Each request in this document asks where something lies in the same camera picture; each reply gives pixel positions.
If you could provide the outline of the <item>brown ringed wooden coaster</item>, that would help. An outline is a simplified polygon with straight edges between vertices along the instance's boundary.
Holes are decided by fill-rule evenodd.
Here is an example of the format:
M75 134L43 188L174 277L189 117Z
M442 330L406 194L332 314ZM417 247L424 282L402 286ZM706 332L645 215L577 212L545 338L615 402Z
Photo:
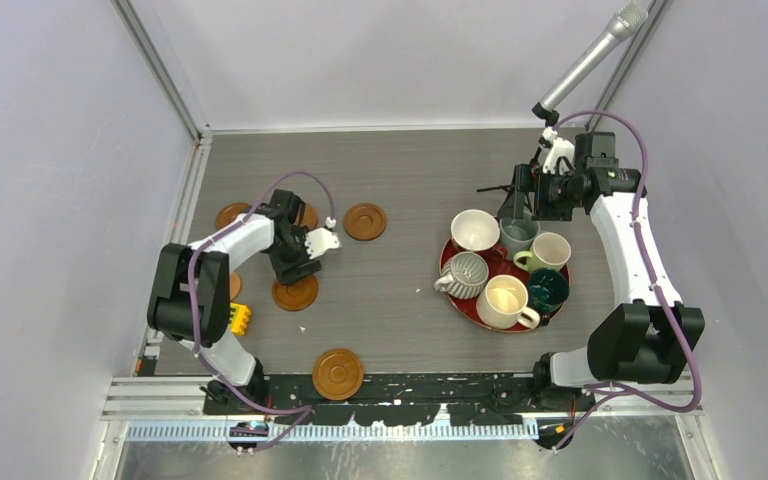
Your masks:
M318 225L317 210L310 204L305 204L300 208L295 224L308 230L313 230Z
M316 391L325 399L347 400L361 387L364 368L360 358L352 351L335 348L322 353L311 374Z
M319 293L319 281L315 275L306 276L291 285L275 280L272 285L272 298L275 304L290 312L296 312L311 306Z
M386 230L387 217L384 210L372 203L359 203L350 207L344 215L343 227L346 233L358 241L371 241Z

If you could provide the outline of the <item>grey striped ribbed cup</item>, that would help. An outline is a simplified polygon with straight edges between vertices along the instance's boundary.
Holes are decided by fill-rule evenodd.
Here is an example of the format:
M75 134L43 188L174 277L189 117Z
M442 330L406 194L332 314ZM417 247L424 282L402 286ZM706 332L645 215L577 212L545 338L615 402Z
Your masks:
M489 266L480 255L461 252L444 263L433 287L455 299L468 300L483 291L489 276Z

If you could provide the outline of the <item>small dark wooden coaster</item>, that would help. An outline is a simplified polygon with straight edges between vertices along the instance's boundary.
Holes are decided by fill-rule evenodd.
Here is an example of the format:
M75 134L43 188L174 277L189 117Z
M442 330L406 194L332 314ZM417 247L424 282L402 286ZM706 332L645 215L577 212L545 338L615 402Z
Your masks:
M224 206L216 215L214 226L219 231L231 224L240 214L249 211L251 205L245 202L235 202Z

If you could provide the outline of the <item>red round tray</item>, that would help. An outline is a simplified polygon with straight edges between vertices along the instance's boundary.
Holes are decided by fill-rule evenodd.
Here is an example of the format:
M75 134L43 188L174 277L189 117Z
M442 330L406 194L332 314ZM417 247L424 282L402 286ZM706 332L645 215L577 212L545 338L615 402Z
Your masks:
M451 257L456 255L457 253L461 253L461 252L458 252L454 248L454 245L453 245L453 243L451 241L451 237L450 237L449 240L447 241L447 243L444 245L442 251L441 251L441 256L440 256L440 260L439 260L439 277L440 277L441 267L444 265L444 263L447 260L449 260ZM516 277L520 281L522 281L525 284L525 286L526 286L526 284L527 284L527 282L529 280L529 276L530 276L531 273L529 273L529 272L527 272L527 271L525 271L523 269L520 269L512 261L509 261L507 259L499 260L499 259L494 259L494 258L485 258L483 256L481 256L481 257L486 261L486 263L489 266L489 271L490 271L489 279L491 279L492 277L494 277L496 275L511 275L511 276ZM567 267L567 264L559 272L568 280L569 286L570 286L570 274L569 274L569 269ZM490 330L493 330L493 331L497 331L497 332L505 332L505 333L521 333L521 332L526 332L526 331L534 330L534 329L539 328L541 326L545 326L555 316L555 314L558 311L561 310L561 308L563 306L562 305L559 309L555 310L554 312L552 312L552 313L550 313L548 315L540 313L541 314L540 324L536 328L529 329L529 328L525 328L525 327L517 325L517 326L514 326L514 327L512 327L510 329L507 329L507 330L498 330L498 329L492 328L492 327L484 324L479 319L477 311L476 311L476 300L477 300L477 297L480 294L476 298L468 299L468 300L459 300L459 299L455 299L453 297L450 297L449 295L447 295L445 293L442 293L442 294L444 294L449 299L451 304L459 312L461 312L465 317L469 318L472 322L474 322L474 323L476 323L476 324L478 324L478 325L480 325L480 326L482 326L484 328L487 328L487 329L490 329Z

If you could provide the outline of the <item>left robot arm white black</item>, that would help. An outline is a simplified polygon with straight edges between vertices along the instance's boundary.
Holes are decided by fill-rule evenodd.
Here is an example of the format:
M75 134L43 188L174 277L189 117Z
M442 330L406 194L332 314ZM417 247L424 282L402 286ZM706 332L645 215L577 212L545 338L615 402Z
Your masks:
M306 203L287 190L249 207L237 227L190 245L169 243L159 253L148 301L147 325L199 357L230 387L228 400L240 412L258 412L267 398L262 362L247 352L229 327L230 274L251 257L268 256L276 281L293 286L321 270L309 248L311 230L297 223Z

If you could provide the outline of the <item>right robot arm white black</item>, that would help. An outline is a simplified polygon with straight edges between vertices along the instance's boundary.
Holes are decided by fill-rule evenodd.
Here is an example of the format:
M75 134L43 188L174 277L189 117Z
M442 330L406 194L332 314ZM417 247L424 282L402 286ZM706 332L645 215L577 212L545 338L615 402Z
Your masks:
M569 221L583 209L605 249L616 303L584 347L547 353L536 363L534 403L551 411L571 389L675 383L691 365L705 319L667 276L648 222L643 173L620 167L614 135L568 141L547 127L535 157L516 165L502 189L503 218Z

